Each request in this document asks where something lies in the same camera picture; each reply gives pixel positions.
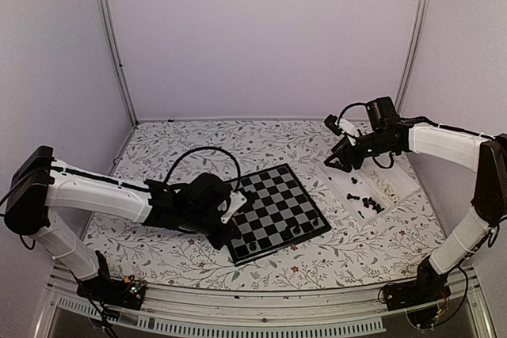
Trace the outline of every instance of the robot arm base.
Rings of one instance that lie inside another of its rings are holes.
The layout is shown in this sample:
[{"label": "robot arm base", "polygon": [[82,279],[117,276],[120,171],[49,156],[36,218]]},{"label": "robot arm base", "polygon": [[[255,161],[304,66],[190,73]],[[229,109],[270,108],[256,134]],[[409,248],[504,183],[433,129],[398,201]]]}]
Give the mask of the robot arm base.
[{"label": "robot arm base", "polygon": [[447,284],[448,274],[439,275],[426,257],[417,267],[417,278],[405,283],[387,284],[383,288],[387,310],[399,310],[435,302],[444,296],[449,297],[451,290]]},{"label": "robot arm base", "polygon": [[111,279],[105,257],[98,251],[98,276],[81,281],[78,296],[90,298],[101,304],[109,304],[122,308],[141,310],[146,293],[146,281],[135,280],[133,276],[126,279]]}]

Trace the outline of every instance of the black cable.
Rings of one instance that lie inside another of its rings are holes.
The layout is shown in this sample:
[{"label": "black cable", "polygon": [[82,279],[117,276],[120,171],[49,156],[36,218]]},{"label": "black cable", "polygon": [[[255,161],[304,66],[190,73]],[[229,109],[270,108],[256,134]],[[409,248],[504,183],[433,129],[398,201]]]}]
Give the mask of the black cable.
[{"label": "black cable", "polygon": [[479,137],[482,137],[482,138],[485,138],[485,139],[489,139],[489,140],[494,140],[493,136],[489,136],[489,135],[485,135],[485,134],[479,134],[478,132],[466,130],[466,129],[461,128],[461,127],[453,127],[453,126],[448,126],[446,124],[435,123],[432,120],[428,119],[426,116],[418,116],[417,118],[402,118],[402,120],[409,120],[409,119],[420,119],[421,122],[425,122],[425,123],[427,123],[427,124],[429,124],[429,125],[431,125],[433,127],[438,127],[438,128],[442,128],[444,130],[449,130],[449,131],[454,131],[454,132],[463,132],[465,134],[469,134],[469,135],[473,135],[473,136],[479,136]]},{"label": "black cable", "polygon": [[23,238],[23,235],[19,236],[21,243],[23,243],[23,246],[28,250],[32,251],[35,248],[35,240],[32,240],[32,245],[27,245],[25,239]]},{"label": "black cable", "polygon": [[[338,121],[337,121],[338,128],[340,128],[340,120],[341,120],[341,118],[343,117],[343,115],[347,112],[347,110],[349,110],[349,109],[350,109],[350,108],[352,108],[352,107],[356,107],[356,106],[363,106],[363,107],[365,107],[365,108],[366,108],[366,104],[365,104],[365,103],[363,103],[363,102],[351,103],[351,104],[349,104],[348,106],[345,106],[345,108],[344,108],[343,110],[341,110],[341,112],[340,112],[340,116],[338,117]],[[353,138],[353,139],[355,139],[355,138],[356,138],[356,136],[349,134],[347,131],[344,131],[343,129],[341,129],[341,132],[342,132],[342,133],[343,133],[343,135],[345,135],[345,136],[349,136],[350,138]]]},{"label": "black cable", "polygon": [[80,279],[78,279],[72,271],[71,271],[71,274],[72,274],[72,277],[74,277],[74,280],[76,280],[76,283],[78,284],[79,289],[85,295],[88,302],[97,311],[98,315],[101,316],[102,330],[108,335],[109,338],[119,338],[118,335],[112,329],[112,324],[107,320],[107,318],[105,316],[105,311],[104,311],[104,309],[106,309],[105,306],[101,304],[103,310],[100,310],[99,307],[97,306],[97,304],[92,300],[88,291],[82,285],[82,281]]},{"label": "black cable", "polygon": [[409,287],[411,288],[412,285],[409,285],[409,284],[406,284],[406,283],[387,283],[387,284],[384,284],[380,289],[379,289],[379,293],[377,293],[377,300],[379,300],[379,302],[381,304],[385,304],[386,303],[386,300],[384,300],[383,302],[380,300],[380,293],[383,291],[383,289],[389,285],[398,285],[400,287]]},{"label": "black cable", "polygon": [[238,163],[238,160],[236,160],[236,158],[228,151],[226,151],[225,149],[223,148],[220,148],[220,147],[217,147],[217,146],[200,146],[198,148],[194,148],[192,150],[187,150],[184,154],[182,154],[174,163],[173,163],[173,166],[171,166],[171,168],[169,169],[169,172],[167,173],[166,175],[166,178],[164,179],[164,183],[167,184],[167,181],[169,181],[169,179],[171,178],[171,175],[173,174],[174,170],[176,169],[177,165],[184,159],[186,158],[187,156],[189,156],[190,154],[194,154],[196,152],[200,152],[202,150],[216,150],[217,152],[221,152],[222,154],[225,154],[227,155],[233,162],[234,162],[234,165],[236,165],[236,173],[237,173],[237,178],[236,178],[236,188],[234,189],[235,192],[237,192],[239,190],[239,185],[240,185],[240,180],[241,180],[241,169],[239,168],[239,163]]},{"label": "black cable", "polygon": [[380,164],[375,157],[372,157],[372,160],[373,160],[373,162],[375,162],[375,164],[379,168],[382,168],[382,169],[391,169],[395,165],[395,158],[393,158],[393,153],[392,152],[389,152],[389,158],[390,158],[391,162],[389,163],[388,166],[384,166],[384,165]]},{"label": "black cable", "polygon": [[452,312],[452,314],[449,316],[449,318],[447,320],[443,320],[442,322],[437,322],[433,327],[437,327],[437,326],[441,326],[447,322],[449,322],[458,312],[459,310],[461,309],[461,307],[463,306],[463,304],[465,303],[465,301],[467,300],[467,294],[468,294],[468,275],[467,273],[461,268],[461,265],[458,266],[458,269],[461,271],[461,273],[463,273],[463,275],[465,276],[465,293],[463,293],[463,298],[461,298],[461,301],[459,302],[459,305],[458,307],[456,308],[456,310],[454,312]]},{"label": "black cable", "polygon": [[505,220],[507,220],[507,216],[501,217],[494,229],[494,233],[490,233],[488,236],[488,249],[493,247],[494,242],[497,241],[498,234],[500,233],[500,223],[504,222]]}]

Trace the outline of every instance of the wire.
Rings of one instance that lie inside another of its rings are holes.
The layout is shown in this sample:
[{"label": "wire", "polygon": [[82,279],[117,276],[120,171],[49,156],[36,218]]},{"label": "wire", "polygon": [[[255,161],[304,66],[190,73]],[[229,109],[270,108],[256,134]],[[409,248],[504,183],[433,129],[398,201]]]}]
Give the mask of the wire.
[{"label": "wire", "polygon": [[498,224],[496,225],[496,227],[490,231],[490,235],[488,236],[488,248],[489,249],[491,247],[493,247],[494,242],[497,241],[498,234],[500,233],[500,223],[504,222],[505,220],[507,220],[507,216],[501,217],[498,220]]},{"label": "wire", "polygon": [[82,281],[76,277],[76,275],[71,271],[72,277],[74,277],[74,280],[76,280],[76,283],[78,284],[79,289],[81,292],[85,295],[88,302],[91,304],[91,306],[97,311],[98,315],[101,316],[102,319],[102,330],[108,335],[109,338],[118,338],[118,335],[114,332],[112,329],[112,324],[107,320],[105,316],[105,310],[107,309],[102,303],[102,310],[99,309],[97,304],[93,302],[90,294],[85,289],[85,287],[82,285]]},{"label": "wire", "polygon": [[20,235],[19,238],[21,239],[21,243],[23,243],[23,246],[28,251],[32,251],[35,248],[35,240],[34,239],[32,239],[32,245],[27,245],[25,239],[23,238],[23,235]]},{"label": "wire", "polygon": [[459,305],[458,307],[456,308],[456,310],[454,312],[452,312],[452,314],[449,316],[449,318],[447,320],[443,320],[442,322],[437,322],[433,327],[437,327],[437,326],[440,326],[440,325],[443,325],[447,322],[449,322],[458,312],[459,310],[461,309],[461,307],[463,306],[463,304],[465,303],[465,301],[467,300],[467,295],[468,295],[468,275],[467,273],[465,272],[464,269],[461,268],[461,266],[459,265],[458,266],[458,269],[461,271],[461,273],[463,273],[463,275],[465,276],[465,293],[463,293],[463,297],[461,298],[461,301],[459,302]]},{"label": "wire", "polygon": [[372,160],[373,162],[375,162],[375,164],[379,167],[379,168],[382,168],[382,169],[391,169],[394,165],[395,165],[395,158],[393,158],[393,153],[392,152],[389,152],[389,158],[391,160],[391,162],[389,163],[388,166],[384,166],[382,164],[380,164],[377,159],[374,157],[372,157]]},{"label": "wire", "polygon": [[418,116],[417,118],[402,118],[402,120],[409,120],[409,119],[420,119],[422,122],[430,124],[430,125],[432,125],[434,127],[442,128],[444,130],[449,130],[449,131],[454,131],[454,132],[463,132],[465,134],[469,134],[469,135],[473,135],[473,136],[479,136],[481,138],[485,138],[485,139],[489,139],[489,140],[494,140],[493,136],[489,136],[489,135],[485,135],[485,134],[479,134],[478,132],[466,130],[466,129],[461,128],[461,127],[453,127],[453,126],[448,126],[446,124],[435,123],[432,120],[428,119],[426,116]]},{"label": "wire", "polygon": [[[438,318],[439,318],[439,315],[436,315],[433,320],[436,320],[436,324],[434,325],[430,325],[429,328],[425,328],[425,329],[421,329],[419,328],[418,326],[414,326],[412,325],[412,322],[410,322],[409,320],[409,323],[411,326],[415,327],[417,330],[419,330],[420,332],[425,332],[427,330],[430,330],[430,329],[434,329],[436,328],[437,326],[441,326],[443,324],[446,324],[447,322],[449,322],[452,318],[454,318],[454,316],[461,310],[461,307],[463,306],[463,304],[465,303],[465,301],[467,300],[467,295],[468,295],[468,285],[469,285],[469,280],[468,280],[468,275],[467,273],[461,268],[461,265],[458,265],[457,267],[461,273],[463,273],[463,275],[465,276],[465,293],[463,293],[463,297],[461,298],[461,301],[459,302],[459,305],[457,306],[457,308],[454,310],[454,312],[452,312],[452,314],[449,316],[449,318],[447,318],[446,320],[443,320],[442,322],[438,322]],[[445,297],[444,295],[444,300],[445,300],[445,304],[442,308],[439,307],[439,310],[443,310],[443,308],[445,306],[448,305],[448,298]]]},{"label": "wire", "polygon": [[[349,109],[350,109],[350,108],[352,108],[352,107],[357,107],[357,106],[363,106],[363,107],[365,107],[365,108],[366,108],[366,104],[365,104],[365,103],[363,103],[363,102],[356,102],[356,103],[351,103],[351,104],[349,104],[348,106],[345,106],[345,108],[344,108],[343,110],[341,110],[341,112],[340,112],[340,116],[338,117],[338,121],[337,121],[338,128],[340,128],[340,120],[341,120],[341,118],[343,117],[343,115],[347,112],[347,110],[349,110]],[[341,132],[342,132],[342,133],[343,133],[343,135],[345,135],[345,136],[349,136],[350,138],[353,138],[353,139],[355,139],[355,138],[356,138],[356,136],[349,134],[347,131],[345,131],[345,130],[343,130],[343,129],[341,129]]]},{"label": "wire", "polygon": [[217,146],[200,146],[198,148],[194,148],[192,150],[187,150],[184,154],[182,154],[174,163],[173,163],[173,166],[171,166],[171,168],[169,169],[169,172],[167,173],[166,175],[166,178],[164,179],[164,183],[167,184],[167,181],[169,181],[169,179],[171,178],[171,175],[173,174],[174,170],[176,169],[177,165],[184,159],[186,158],[187,156],[189,156],[190,154],[194,154],[196,152],[200,152],[202,150],[216,150],[217,152],[221,152],[222,154],[225,154],[227,155],[233,162],[234,162],[234,165],[236,165],[236,173],[237,173],[237,178],[236,178],[236,187],[234,189],[235,192],[237,192],[239,190],[239,185],[240,185],[240,180],[241,180],[241,169],[239,168],[239,163],[238,163],[238,160],[236,160],[236,158],[232,155],[232,153],[226,151],[225,149],[223,148],[220,148],[220,147],[217,147]]}]

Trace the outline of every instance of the gray square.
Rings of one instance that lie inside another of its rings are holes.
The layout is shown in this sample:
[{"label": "gray square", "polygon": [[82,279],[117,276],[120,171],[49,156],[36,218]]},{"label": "gray square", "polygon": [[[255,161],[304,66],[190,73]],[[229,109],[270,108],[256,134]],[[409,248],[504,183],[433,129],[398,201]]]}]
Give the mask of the gray square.
[{"label": "gray square", "polygon": [[245,190],[246,192],[255,192],[256,191],[253,185],[245,186],[243,188],[243,190]]},{"label": "gray square", "polygon": [[269,225],[273,224],[273,220],[269,216],[262,217],[261,219],[259,219],[259,221],[261,221],[261,224],[262,224],[263,227],[266,227],[266,226],[269,226]]},{"label": "gray square", "polygon": [[284,199],[280,193],[275,193],[271,196],[271,199],[275,202],[280,202]]},{"label": "gray square", "polygon": [[271,237],[269,237],[269,240],[271,241],[272,245],[279,245],[280,243],[284,242],[280,234],[272,235]]},{"label": "gray square", "polygon": [[234,248],[244,245],[245,242],[242,239],[231,239],[231,244]]},{"label": "gray square", "polygon": [[295,205],[298,204],[298,201],[296,201],[294,198],[289,198],[289,199],[286,199],[285,200],[285,203],[289,206],[289,207],[294,207]]},{"label": "gray square", "polygon": [[267,188],[269,188],[270,186],[274,186],[274,184],[275,183],[270,178],[268,180],[264,181],[264,186]]},{"label": "gray square", "polygon": [[263,237],[267,237],[268,234],[264,231],[264,229],[255,230],[253,232],[253,235],[255,235],[256,239],[262,239]]},{"label": "gray square", "polygon": [[256,184],[257,182],[262,182],[262,180],[258,174],[255,174],[249,178],[250,178],[250,181],[252,181],[252,184]]},{"label": "gray square", "polygon": [[242,225],[238,226],[239,231],[241,231],[241,234],[249,233],[252,229],[250,229],[250,225],[248,223],[243,223]]},{"label": "gray square", "polygon": [[252,212],[250,212],[250,213],[246,213],[246,214],[245,214],[245,216],[246,216],[246,220],[247,220],[248,222],[252,222],[252,221],[254,221],[254,220],[256,220],[256,219],[259,219],[259,217],[257,216],[257,214],[252,213]]},{"label": "gray square", "polygon": [[278,211],[278,207],[276,205],[269,205],[266,207],[267,212],[270,214],[276,213]]},{"label": "gray square", "polygon": [[260,199],[256,199],[255,202],[252,205],[252,207],[254,209],[260,209],[263,206],[264,206],[264,204],[262,203],[262,201]]},{"label": "gray square", "polygon": [[290,173],[282,174],[281,177],[282,177],[282,180],[284,180],[284,182],[294,180],[294,177]]},{"label": "gray square", "polygon": [[305,202],[305,203],[302,203],[301,205],[301,209],[303,209],[303,211],[310,211],[310,210],[313,210],[313,206],[311,206],[311,203],[309,202]]},{"label": "gray square", "polygon": [[284,231],[287,228],[287,223],[285,223],[285,221],[279,221],[275,223],[275,227],[278,231]]},{"label": "gray square", "polygon": [[299,224],[301,224],[301,223],[308,222],[308,217],[305,214],[299,214],[299,215],[296,215],[295,220],[298,221]]},{"label": "gray square", "polygon": [[288,190],[288,186],[287,186],[284,182],[282,182],[281,184],[278,184],[278,185],[276,186],[276,188],[277,188],[280,192],[284,192],[284,191]]},{"label": "gray square", "polygon": [[303,191],[301,190],[301,188],[292,188],[291,193],[294,197],[296,197],[300,194],[303,194]]},{"label": "gray square", "polygon": [[265,198],[267,196],[269,196],[269,192],[266,190],[266,189],[261,189],[257,192],[257,194],[259,195],[259,197],[261,198]]},{"label": "gray square", "polygon": [[282,217],[284,217],[284,219],[288,219],[294,215],[290,209],[282,210],[280,214],[282,214]]}]

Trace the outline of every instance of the aluminum frame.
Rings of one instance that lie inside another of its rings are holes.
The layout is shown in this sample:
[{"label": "aluminum frame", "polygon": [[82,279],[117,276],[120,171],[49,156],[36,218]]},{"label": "aluminum frame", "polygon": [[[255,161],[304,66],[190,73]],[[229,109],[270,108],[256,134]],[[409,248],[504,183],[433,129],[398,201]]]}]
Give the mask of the aluminum frame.
[{"label": "aluminum frame", "polygon": [[414,71],[415,59],[417,57],[417,50],[421,40],[422,28],[425,23],[428,4],[429,0],[417,1],[417,11],[414,20],[414,28],[412,29],[412,37],[410,38],[409,51],[406,55],[402,79],[398,87],[398,93],[396,94],[395,107],[398,113],[402,111],[406,94],[409,89],[410,79],[412,78],[412,72]]},{"label": "aluminum frame", "polygon": [[[494,338],[485,299],[472,267],[465,268],[469,277],[467,300],[471,323],[481,338]],[[451,298],[463,297],[465,281],[459,271],[448,278]],[[291,331],[360,324],[362,321],[417,310],[432,303],[389,312],[377,300],[384,284],[346,287],[316,291],[214,291],[149,284],[143,308],[123,310],[120,325],[145,332],[164,334],[159,325],[177,325],[188,330],[201,327],[221,331]],[[47,338],[51,320],[62,298],[81,303],[74,311],[86,311],[87,301],[79,298],[77,284],[71,273],[57,264],[47,285],[46,307],[37,324],[35,338]]]},{"label": "aluminum frame", "polygon": [[112,26],[111,9],[109,8],[109,0],[97,0],[98,8],[101,13],[102,25],[104,26],[105,38],[109,47],[109,54],[111,56],[112,65],[114,67],[116,82],[120,90],[121,100],[123,101],[125,112],[131,125],[134,127],[139,124],[137,115],[135,114],[134,103],[132,96],[127,85],[127,78],[124,72],[124,66],[120,57],[120,50],[114,28]]}]

